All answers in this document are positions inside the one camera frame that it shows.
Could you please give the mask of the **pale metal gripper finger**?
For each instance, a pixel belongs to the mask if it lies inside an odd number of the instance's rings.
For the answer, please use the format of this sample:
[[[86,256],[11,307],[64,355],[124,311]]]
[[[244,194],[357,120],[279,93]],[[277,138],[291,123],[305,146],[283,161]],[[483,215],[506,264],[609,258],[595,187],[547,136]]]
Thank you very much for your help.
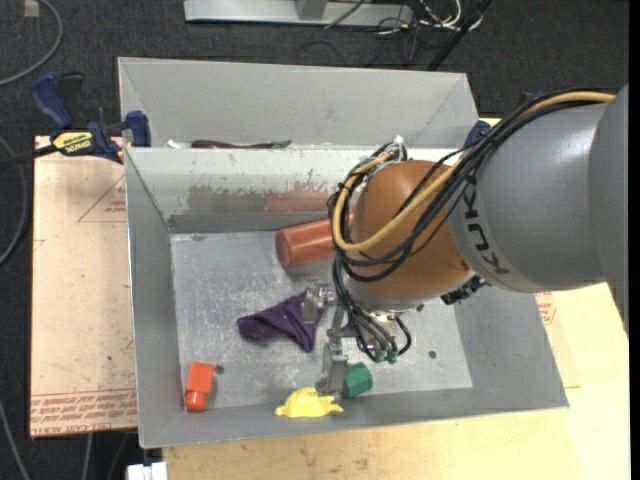
[[[339,331],[329,329],[327,342],[323,348],[321,375],[316,390],[322,395],[341,392],[347,367],[347,356],[342,345]]]
[[[333,290],[328,286],[314,286],[306,289],[301,314],[304,321],[316,321],[319,314],[335,304]]]

